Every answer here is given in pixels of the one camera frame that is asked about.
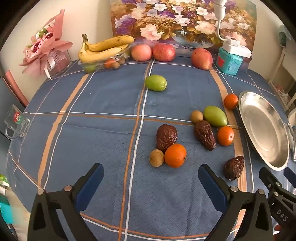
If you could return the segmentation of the brown date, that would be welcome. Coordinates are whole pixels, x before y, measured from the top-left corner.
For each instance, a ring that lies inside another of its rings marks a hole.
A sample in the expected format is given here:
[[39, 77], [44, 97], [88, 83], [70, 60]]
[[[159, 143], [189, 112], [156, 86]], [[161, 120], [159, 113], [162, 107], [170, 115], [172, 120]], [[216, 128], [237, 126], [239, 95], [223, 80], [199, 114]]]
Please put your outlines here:
[[209, 151], [216, 148], [216, 140], [211, 125], [206, 120], [201, 120], [194, 125], [194, 135], [198, 141]]
[[178, 138], [177, 129], [174, 126], [163, 124], [157, 130], [157, 149], [165, 153], [167, 148], [173, 145]]
[[224, 177], [229, 181], [238, 179], [243, 172], [244, 163], [243, 156], [237, 156], [228, 160], [223, 169]]

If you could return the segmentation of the orange tangerine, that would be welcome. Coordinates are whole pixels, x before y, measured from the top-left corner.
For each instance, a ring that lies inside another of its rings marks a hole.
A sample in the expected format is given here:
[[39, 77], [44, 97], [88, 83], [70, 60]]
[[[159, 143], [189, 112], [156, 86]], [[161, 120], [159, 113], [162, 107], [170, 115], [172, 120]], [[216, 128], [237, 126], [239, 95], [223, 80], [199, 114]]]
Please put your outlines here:
[[235, 94], [228, 94], [225, 98], [224, 98], [224, 106], [227, 109], [233, 110], [236, 108], [236, 106], [238, 105], [238, 97]]
[[169, 146], [164, 154], [165, 163], [172, 168], [179, 168], [186, 160], [187, 151], [181, 144]]
[[223, 126], [217, 132], [217, 140], [222, 146], [229, 146], [234, 140], [234, 130], [230, 126]]

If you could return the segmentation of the oval green mango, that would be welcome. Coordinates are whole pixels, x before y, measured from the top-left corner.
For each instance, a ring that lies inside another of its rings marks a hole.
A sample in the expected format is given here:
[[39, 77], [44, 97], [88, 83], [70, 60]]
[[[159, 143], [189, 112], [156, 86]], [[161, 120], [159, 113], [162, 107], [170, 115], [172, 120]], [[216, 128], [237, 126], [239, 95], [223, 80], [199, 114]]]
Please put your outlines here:
[[222, 109], [216, 106], [207, 106], [203, 112], [204, 119], [212, 126], [222, 127], [228, 124], [226, 114]]

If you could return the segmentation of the orange tangerine front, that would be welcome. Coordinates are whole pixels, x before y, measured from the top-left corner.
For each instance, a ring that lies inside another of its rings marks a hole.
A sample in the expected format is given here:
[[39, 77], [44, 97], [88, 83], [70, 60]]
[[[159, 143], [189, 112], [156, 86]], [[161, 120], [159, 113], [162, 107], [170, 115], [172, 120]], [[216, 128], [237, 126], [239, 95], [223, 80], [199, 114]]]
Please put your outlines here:
[[164, 154], [165, 163], [172, 168], [179, 168], [186, 160], [187, 151], [181, 144], [169, 146]]

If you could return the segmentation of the tan longan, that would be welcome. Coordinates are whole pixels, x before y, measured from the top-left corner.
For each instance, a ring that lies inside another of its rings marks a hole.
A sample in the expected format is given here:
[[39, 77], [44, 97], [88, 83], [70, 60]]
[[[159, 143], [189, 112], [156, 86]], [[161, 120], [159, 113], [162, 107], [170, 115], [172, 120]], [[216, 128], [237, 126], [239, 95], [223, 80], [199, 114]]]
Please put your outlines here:
[[204, 119], [204, 116], [203, 116], [203, 113], [199, 110], [194, 110], [192, 111], [191, 113], [191, 122], [193, 123], [197, 123], [197, 122], [200, 122]]
[[153, 167], [160, 167], [164, 163], [164, 154], [159, 149], [154, 149], [149, 155], [149, 163]]

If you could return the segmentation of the tan longan front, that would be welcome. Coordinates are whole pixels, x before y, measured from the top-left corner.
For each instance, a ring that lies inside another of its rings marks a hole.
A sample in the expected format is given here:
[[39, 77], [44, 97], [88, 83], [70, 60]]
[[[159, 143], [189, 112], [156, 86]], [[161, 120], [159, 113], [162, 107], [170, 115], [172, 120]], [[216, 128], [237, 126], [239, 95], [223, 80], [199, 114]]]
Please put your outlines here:
[[164, 163], [164, 154], [159, 149], [154, 149], [149, 155], [149, 163], [153, 167], [160, 167]]

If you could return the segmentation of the round green jujube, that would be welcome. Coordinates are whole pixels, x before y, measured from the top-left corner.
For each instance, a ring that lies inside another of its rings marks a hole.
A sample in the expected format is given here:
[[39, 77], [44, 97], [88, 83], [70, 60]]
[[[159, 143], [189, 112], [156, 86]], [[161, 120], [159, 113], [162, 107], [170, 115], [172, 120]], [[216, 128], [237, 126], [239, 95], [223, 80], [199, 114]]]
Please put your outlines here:
[[151, 75], [145, 79], [145, 85], [152, 91], [164, 91], [167, 87], [166, 79], [161, 75]]

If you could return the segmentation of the silver metal plate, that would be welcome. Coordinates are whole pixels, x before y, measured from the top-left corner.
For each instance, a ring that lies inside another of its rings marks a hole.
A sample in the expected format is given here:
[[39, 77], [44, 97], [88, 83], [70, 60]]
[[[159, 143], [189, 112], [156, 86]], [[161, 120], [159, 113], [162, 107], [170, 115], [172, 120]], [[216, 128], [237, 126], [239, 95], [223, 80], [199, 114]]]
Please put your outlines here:
[[239, 113], [245, 130], [262, 160], [282, 171], [290, 157], [287, 129], [273, 105], [263, 96], [244, 91], [239, 95]]

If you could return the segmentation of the white shelf unit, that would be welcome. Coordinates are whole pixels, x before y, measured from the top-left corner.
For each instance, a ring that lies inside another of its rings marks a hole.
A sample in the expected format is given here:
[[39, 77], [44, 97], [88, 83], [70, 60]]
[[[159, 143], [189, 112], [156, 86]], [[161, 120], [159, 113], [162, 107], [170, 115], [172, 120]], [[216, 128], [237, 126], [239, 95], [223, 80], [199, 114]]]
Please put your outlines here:
[[268, 83], [280, 98], [284, 109], [290, 111], [295, 102], [295, 94], [289, 95], [295, 86], [295, 40], [285, 25], [278, 29], [278, 43], [281, 55]]

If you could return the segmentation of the clear glass mug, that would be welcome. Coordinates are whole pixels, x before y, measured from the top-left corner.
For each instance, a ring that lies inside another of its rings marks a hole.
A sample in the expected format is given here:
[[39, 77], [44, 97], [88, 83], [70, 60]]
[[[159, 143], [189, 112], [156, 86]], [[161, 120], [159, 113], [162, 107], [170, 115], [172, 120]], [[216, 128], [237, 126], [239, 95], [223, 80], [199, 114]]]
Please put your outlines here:
[[17, 137], [23, 138], [27, 134], [31, 121], [13, 104], [4, 123], [6, 124], [5, 136], [9, 140], [13, 140]]

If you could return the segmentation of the teal house-shaped box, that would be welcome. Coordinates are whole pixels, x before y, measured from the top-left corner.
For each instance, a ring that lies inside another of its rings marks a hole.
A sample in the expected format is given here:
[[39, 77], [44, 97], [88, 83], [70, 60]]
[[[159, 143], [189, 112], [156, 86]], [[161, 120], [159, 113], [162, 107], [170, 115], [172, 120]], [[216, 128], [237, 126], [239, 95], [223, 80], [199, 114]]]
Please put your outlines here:
[[216, 66], [222, 73], [236, 75], [242, 62], [241, 56], [230, 54], [222, 47], [219, 48]]

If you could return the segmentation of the white power strip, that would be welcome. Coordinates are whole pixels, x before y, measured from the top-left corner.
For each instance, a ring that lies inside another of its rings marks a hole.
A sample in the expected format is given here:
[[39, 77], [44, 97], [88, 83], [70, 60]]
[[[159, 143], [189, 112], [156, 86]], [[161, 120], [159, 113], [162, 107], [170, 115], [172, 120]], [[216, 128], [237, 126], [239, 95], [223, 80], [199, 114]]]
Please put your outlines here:
[[251, 58], [252, 52], [250, 49], [241, 45], [240, 42], [234, 37], [225, 37], [222, 48], [230, 54]]

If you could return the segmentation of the blue plaid tablecloth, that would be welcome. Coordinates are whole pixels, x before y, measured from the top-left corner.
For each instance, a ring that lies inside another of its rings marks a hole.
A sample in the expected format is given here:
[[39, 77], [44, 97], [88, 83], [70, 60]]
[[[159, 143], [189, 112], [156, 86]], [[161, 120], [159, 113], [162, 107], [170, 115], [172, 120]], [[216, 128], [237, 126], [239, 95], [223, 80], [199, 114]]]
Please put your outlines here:
[[[145, 85], [151, 75], [167, 81], [164, 91]], [[94, 163], [104, 178], [82, 217], [98, 240], [204, 240], [218, 221], [216, 211], [198, 179], [207, 164], [222, 176], [229, 159], [242, 155], [245, 170], [233, 181], [239, 189], [264, 189], [259, 170], [265, 165], [247, 141], [238, 111], [238, 142], [209, 151], [195, 138], [191, 112], [213, 105], [223, 107], [229, 93], [260, 94], [287, 116], [270, 86], [248, 70], [235, 77], [192, 66], [187, 57], [163, 63], [128, 62], [117, 70], [86, 75], [74, 65], [63, 76], [45, 81], [27, 106], [31, 125], [25, 137], [10, 144], [6, 175], [13, 192], [31, 210], [40, 188], [59, 191], [74, 184]], [[153, 167], [158, 128], [177, 129], [175, 143], [187, 151], [184, 164]]]

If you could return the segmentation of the large red apple right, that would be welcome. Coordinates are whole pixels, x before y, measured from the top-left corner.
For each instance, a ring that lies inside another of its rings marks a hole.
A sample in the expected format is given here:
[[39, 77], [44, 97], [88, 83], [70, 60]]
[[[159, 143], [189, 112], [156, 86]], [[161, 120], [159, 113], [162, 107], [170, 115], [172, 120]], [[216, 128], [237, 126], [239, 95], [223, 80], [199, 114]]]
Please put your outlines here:
[[209, 70], [213, 64], [212, 54], [204, 48], [196, 48], [191, 55], [192, 65], [202, 70]]

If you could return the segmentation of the pink flower bouquet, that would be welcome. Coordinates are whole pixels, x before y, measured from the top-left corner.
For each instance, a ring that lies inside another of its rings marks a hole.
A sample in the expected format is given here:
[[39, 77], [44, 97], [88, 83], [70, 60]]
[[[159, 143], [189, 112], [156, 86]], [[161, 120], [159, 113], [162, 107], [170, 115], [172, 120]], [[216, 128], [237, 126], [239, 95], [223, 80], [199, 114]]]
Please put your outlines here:
[[31, 44], [23, 50], [24, 58], [20, 67], [23, 73], [32, 76], [46, 75], [48, 79], [62, 72], [69, 64], [67, 51], [73, 43], [62, 40], [62, 27], [65, 10], [50, 18], [45, 25], [31, 37]]

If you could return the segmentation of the clear fruit tray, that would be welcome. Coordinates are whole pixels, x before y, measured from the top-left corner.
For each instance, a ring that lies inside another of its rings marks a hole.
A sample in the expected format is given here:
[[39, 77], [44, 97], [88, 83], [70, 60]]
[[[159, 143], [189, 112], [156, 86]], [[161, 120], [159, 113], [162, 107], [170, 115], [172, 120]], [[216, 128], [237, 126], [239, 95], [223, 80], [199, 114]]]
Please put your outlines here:
[[96, 60], [91, 62], [82, 62], [78, 61], [78, 65], [86, 73], [93, 73], [97, 71], [106, 71], [106, 70], [115, 70], [118, 69], [121, 65], [124, 65], [128, 62], [128, 59], [131, 56], [131, 45], [124, 48], [121, 52], [117, 53], [115, 56], [109, 57], [104, 60]]

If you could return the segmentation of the red apple middle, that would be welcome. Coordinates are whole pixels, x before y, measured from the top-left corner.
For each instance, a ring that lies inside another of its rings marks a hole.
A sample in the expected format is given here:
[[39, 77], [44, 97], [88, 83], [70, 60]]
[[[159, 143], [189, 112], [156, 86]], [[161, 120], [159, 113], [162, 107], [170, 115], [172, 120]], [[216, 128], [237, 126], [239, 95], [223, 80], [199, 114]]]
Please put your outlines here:
[[171, 44], [155, 44], [152, 48], [152, 53], [154, 58], [161, 62], [173, 61], [176, 56], [176, 50]]

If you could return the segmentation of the banana bunch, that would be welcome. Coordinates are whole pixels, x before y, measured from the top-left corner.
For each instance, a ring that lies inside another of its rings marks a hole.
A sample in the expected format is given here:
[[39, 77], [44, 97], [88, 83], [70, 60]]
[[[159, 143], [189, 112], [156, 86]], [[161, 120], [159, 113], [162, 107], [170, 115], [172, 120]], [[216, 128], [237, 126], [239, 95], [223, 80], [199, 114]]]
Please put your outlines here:
[[90, 44], [87, 35], [82, 34], [82, 40], [82, 47], [78, 53], [78, 58], [81, 62], [88, 63], [115, 57], [131, 45], [135, 41], [135, 38], [129, 35], [122, 35], [103, 40], [96, 44]]

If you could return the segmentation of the floral painting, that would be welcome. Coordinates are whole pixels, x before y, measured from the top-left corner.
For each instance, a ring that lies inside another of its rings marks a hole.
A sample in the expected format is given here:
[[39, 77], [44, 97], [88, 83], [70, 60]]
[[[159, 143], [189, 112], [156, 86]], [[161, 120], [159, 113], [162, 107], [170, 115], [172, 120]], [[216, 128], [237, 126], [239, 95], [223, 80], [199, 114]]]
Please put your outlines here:
[[214, 1], [110, 1], [114, 36], [138, 41], [171, 42], [193, 48], [221, 47], [234, 37], [252, 50], [256, 6], [251, 1], [226, 1], [224, 19], [214, 13]]

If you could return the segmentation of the white lamp with gooseneck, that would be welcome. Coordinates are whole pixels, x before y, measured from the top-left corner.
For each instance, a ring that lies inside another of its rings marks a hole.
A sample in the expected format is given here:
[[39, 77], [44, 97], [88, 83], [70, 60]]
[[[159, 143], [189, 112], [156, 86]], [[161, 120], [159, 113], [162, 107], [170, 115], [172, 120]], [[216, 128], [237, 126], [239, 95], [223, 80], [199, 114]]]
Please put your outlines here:
[[227, 0], [214, 0], [214, 14], [215, 17], [217, 18], [217, 27], [216, 27], [216, 36], [221, 40], [225, 41], [225, 38], [222, 38], [220, 36], [220, 26], [221, 26], [221, 21], [225, 17], [226, 13], [226, 4]]

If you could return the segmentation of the pale pink apple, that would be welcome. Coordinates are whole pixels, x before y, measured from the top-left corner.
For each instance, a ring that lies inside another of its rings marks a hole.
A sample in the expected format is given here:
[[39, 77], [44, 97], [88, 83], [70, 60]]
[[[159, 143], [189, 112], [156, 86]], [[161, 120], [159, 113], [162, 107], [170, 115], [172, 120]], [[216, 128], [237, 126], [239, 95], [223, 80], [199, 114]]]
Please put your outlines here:
[[135, 61], [147, 61], [152, 57], [152, 49], [147, 44], [139, 44], [132, 47], [132, 58]]

